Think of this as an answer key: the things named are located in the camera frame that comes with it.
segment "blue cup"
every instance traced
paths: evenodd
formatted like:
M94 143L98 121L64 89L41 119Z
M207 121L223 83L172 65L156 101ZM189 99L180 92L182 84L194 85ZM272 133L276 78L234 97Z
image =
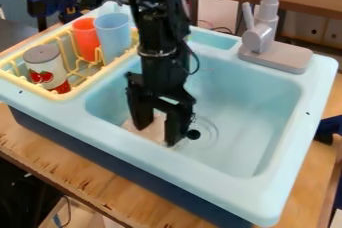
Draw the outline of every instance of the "blue cup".
M94 20L105 65L122 56L132 44L129 16L124 13L111 13Z

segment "plastic cup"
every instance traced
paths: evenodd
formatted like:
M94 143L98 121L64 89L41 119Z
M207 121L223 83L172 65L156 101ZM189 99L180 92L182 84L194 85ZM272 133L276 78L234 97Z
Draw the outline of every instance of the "plastic cup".
M124 13L112 13L98 17L94 21L97 35L101 42L105 64L110 64L116 57L130 48L131 28L129 16Z
M94 18L82 18L72 24L74 36L84 60L95 61L95 49L100 46L94 27Z

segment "blue sink base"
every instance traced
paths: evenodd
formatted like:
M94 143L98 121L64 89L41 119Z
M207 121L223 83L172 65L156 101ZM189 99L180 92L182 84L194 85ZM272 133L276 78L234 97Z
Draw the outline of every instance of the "blue sink base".
M31 116L10 107L15 120L26 127L76 154L95 162L102 167L122 176L145 189L169 200L170 202L200 216L218 227L250 228L252 224L226 210L203 200L173 184L170 184L125 161L109 155L83 141L55 129Z

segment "drain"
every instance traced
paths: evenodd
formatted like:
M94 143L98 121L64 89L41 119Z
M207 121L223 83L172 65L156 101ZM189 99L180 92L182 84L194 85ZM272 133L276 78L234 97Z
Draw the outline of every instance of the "drain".
M201 132L199 132L197 129L192 129L188 131L186 137L190 140L197 140L201 137Z

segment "sink basin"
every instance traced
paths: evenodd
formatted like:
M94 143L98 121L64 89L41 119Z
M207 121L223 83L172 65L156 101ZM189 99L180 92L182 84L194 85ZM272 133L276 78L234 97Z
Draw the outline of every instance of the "sink basin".
M0 101L251 223L272 226L317 129L337 62L314 55L305 74L289 74L240 60L238 37L192 33L201 69L186 89L197 99L191 126L201 132L198 140L166 148L158 112L152 128L134 131L124 74L140 70L136 55L67 101L0 78Z
M172 150L232 177L261 174L300 99L299 85L213 56L199 58L201 70L188 78L185 88L197 99L191 127L200 131L201 138L184 139ZM138 56L86 100L89 113L118 127L131 119L125 94L127 71L141 72ZM155 123L163 121L160 117L156 114ZM163 122L147 130L150 133L135 133L163 143Z

